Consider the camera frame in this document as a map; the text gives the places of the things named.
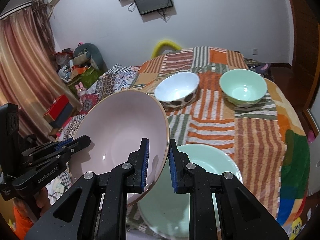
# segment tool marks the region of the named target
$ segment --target green fabric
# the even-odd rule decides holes
[[[310,152],[306,136],[287,130],[287,151],[281,169],[280,198],[301,199],[305,196],[310,171]]]
[[[172,130],[171,130],[171,133],[170,133],[170,139],[174,139],[174,135],[175,135],[176,130],[177,130],[177,128],[178,128],[180,116],[181,116],[181,114],[178,114],[178,115],[176,116],[176,120],[175,120],[175,122],[174,122],[174,125],[173,125]]]
[[[102,75],[102,72],[96,70],[93,67],[89,67],[86,71],[84,71],[81,75],[76,76],[74,79],[70,80],[67,83],[68,88],[73,92],[75,96],[77,96],[77,89],[75,87],[76,84],[82,82],[85,88],[90,88]]]

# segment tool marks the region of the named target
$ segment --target yellow toy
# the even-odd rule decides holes
[[[179,46],[178,44],[174,43],[173,41],[169,41],[169,40],[164,40],[164,41],[160,41],[155,48],[153,49],[152,55],[151,55],[151,59],[158,57],[160,50],[162,49],[162,47],[164,46],[169,46],[171,48],[173,48],[173,50],[180,50],[182,49],[181,46]]]
[[[12,223],[11,219],[9,219],[8,226],[9,226],[13,231],[16,230],[16,226],[15,226],[14,223]]]
[[[291,225],[290,240],[293,240],[298,235],[298,233],[301,231],[301,226],[302,226],[302,220],[300,217],[298,217]]]

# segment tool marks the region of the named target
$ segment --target mint green bowl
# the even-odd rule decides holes
[[[259,74],[247,69],[225,72],[219,85],[229,102],[239,107],[251,107],[267,92],[267,84]]]
[[[241,182],[241,173],[235,162],[223,151],[203,144],[178,146],[189,160],[200,165],[207,172],[221,175],[225,171],[233,173]],[[217,201],[212,193],[217,230],[220,230]],[[169,161],[154,187],[139,202],[140,215],[149,228],[162,237],[171,240],[188,240],[190,195],[176,194],[172,188]]]

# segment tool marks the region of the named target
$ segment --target bed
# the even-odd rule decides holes
[[[215,47],[181,49],[160,55],[142,66],[115,65],[88,90],[84,108],[89,111],[108,95],[137,89],[153,95],[156,86],[178,72],[193,72],[200,85],[193,101],[166,108],[170,137],[177,145],[201,143],[217,147],[238,165],[245,186],[284,227],[290,238],[301,229],[309,176],[309,147],[300,121],[278,86],[266,79],[265,97],[251,108],[239,108],[223,97],[220,76],[228,70],[248,69],[243,56]],[[60,140],[74,136],[85,117],[73,117]],[[68,187],[68,172],[59,177]],[[157,238],[144,223],[137,205],[128,207],[127,228]]]

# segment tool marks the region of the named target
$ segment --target pink bowl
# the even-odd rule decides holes
[[[169,149],[169,124],[153,96],[138,90],[108,96],[87,114],[74,138],[82,135],[89,136],[91,144],[72,156],[72,182],[87,171],[102,174],[125,163],[131,152],[139,150],[142,138],[150,143],[147,184],[142,194],[128,194],[128,206],[139,201],[158,180]]]

